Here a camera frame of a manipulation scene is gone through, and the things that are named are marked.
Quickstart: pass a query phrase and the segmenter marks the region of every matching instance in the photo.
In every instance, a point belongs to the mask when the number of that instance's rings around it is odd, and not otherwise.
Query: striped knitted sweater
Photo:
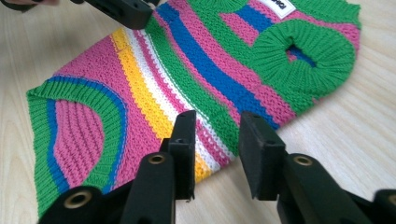
[[[276,130],[339,87],[359,6],[291,0],[280,19],[271,2],[170,0],[145,30],[120,28],[28,91],[39,215],[70,188],[134,179],[183,111],[197,111],[199,182],[238,155],[242,111]]]

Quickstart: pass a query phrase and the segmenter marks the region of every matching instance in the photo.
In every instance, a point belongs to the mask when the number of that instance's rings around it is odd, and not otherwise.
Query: wood grain
[[[396,189],[396,2],[361,4],[361,49],[350,79],[279,130],[288,152],[315,157],[344,189],[372,200]],[[120,25],[85,4],[26,13],[0,6],[0,223],[36,223],[33,133],[25,93]],[[240,160],[177,202],[177,223],[279,223],[252,201]]]

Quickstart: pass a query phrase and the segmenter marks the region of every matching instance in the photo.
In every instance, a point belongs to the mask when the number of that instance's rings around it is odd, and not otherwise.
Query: wooden table
[[[396,2],[361,4],[361,50],[350,79],[278,132],[288,152],[319,160],[343,189],[372,200],[396,189]],[[0,6],[0,223],[36,223],[33,133],[25,93],[120,25],[88,4],[20,13]],[[177,202],[177,223],[279,223],[250,198],[240,160]]]

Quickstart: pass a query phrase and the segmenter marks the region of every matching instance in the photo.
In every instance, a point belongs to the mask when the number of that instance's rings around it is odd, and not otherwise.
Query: clothing tag
[[[259,0],[271,8],[275,14],[283,19],[293,12],[296,7],[289,0]]]

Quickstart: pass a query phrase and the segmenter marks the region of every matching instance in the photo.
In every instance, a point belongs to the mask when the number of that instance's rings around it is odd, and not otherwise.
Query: tabletop
[[[360,4],[361,48],[350,78],[277,133],[289,153],[316,158],[341,188],[372,200],[396,189],[395,1]],[[35,153],[26,92],[120,25],[88,4],[20,13],[0,6],[0,223],[36,223]],[[177,223],[280,223],[275,202],[252,200],[241,161],[177,202]]]

